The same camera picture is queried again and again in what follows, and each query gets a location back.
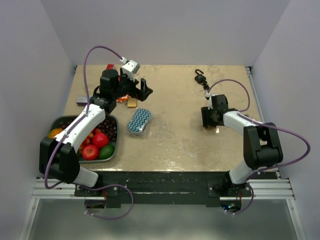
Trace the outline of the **brass padlock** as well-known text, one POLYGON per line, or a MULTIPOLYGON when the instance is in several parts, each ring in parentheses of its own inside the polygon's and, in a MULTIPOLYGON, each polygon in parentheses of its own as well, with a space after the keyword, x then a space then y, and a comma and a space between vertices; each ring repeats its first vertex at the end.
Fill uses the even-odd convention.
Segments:
POLYGON ((136 108, 138 105, 138 100, 136 98, 129 97, 127 100, 128 108, 136 108))
POLYGON ((205 130, 207 131, 211 131, 211 130, 215 130, 216 128, 215 127, 212 127, 212 126, 209 126, 209 127, 205 127, 205 130))

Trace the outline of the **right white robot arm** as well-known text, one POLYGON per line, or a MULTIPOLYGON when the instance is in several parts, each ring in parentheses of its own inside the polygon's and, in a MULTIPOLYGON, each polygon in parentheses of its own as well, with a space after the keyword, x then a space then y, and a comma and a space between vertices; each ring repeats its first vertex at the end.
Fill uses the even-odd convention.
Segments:
POLYGON ((243 161, 225 173, 222 183, 212 187, 222 196, 235 196, 247 179, 264 167, 283 160, 283 151, 275 124, 254 123, 235 108, 230 108, 224 94, 206 94, 208 105, 201 108, 202 126, 206 129, 228 127, 243 137, 243 161))

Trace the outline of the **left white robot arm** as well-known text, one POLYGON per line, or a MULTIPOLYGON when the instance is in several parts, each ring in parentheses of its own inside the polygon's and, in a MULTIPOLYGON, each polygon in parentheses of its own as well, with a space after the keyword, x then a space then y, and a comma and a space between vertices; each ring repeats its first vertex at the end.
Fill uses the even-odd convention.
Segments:
POLYGON ((40 142, 39 170, 44 179, 54 178, 60 183, 83 185, 92 196, 99 196, 104 184, 98 180, 96 172, 80 166, 77 157, 79 147, 115 109, 117 99, 128 95, 143 102, 152 93, 143 78, 130 78, 124 70, 104 70, 85 110, 61 133, 53 138, 45 137, 40 142))

